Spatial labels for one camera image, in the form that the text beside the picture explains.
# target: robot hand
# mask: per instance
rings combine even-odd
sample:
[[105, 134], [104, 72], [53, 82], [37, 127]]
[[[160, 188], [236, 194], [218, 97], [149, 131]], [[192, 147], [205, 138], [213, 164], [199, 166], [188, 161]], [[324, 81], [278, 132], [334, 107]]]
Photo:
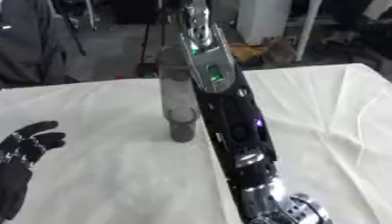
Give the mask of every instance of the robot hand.
[[66, 134], [40, 132], [59, 124], [37, 122], [19, 129], [0, 143], [0, 223], [12, 220], [25, 201], [30, 170], [49, 150], [65, 145]]

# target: white cloth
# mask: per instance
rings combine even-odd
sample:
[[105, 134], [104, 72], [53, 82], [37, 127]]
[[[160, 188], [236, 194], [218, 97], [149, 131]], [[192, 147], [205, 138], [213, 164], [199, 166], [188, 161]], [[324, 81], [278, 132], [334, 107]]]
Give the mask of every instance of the white cloth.
[[[337, 224], [390, 223], [391, 84], [363, 65], [246, 75], [288, 189]], [[240, 223], [201, 125], [170, 140], [157, 80], [0, 92], [0, 137], [52, 119], [68, 145], [38, 163], [12, 224]]]
[[360, 64], [247, 73], [287, 187], [337, 224], [392, 221], [392, 86]]
[[67, 146], [37, 163], [11, 224], [240, 223], [202, 125], [192, 142], [174, 143], [158, 85], [115, 80], [1, 91], [1, 139], [43, 120], [58, 120], [67, 133]]

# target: purple light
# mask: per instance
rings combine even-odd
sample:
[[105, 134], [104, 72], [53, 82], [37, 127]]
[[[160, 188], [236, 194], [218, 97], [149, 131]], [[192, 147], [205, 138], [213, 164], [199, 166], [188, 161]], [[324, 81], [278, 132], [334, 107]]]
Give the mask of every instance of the purple light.
[[263, 126], [263, 120], [262, 119], [255, 120], [255, 124], [257, 124], [257, 127], [262, 127]]

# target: green light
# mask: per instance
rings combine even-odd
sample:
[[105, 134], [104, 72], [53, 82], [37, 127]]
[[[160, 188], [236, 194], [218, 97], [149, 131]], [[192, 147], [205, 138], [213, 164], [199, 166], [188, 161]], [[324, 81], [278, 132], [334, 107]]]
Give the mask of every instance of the green light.
[[211, 74], [211, 81], [220, 81], [223, 78], [221, 70], [217, 66], [210, 66], [208, 72]]

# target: transparent cup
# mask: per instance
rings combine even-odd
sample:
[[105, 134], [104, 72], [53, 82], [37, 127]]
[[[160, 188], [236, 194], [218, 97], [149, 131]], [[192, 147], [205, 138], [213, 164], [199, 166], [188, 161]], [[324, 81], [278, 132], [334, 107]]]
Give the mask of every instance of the transparent cup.
[[200, 110], [193, 92], [191, 72], [179, 45], [166, 46], [157, 56], [162, 109], [170, 124], [171, 138], [191, 141]]

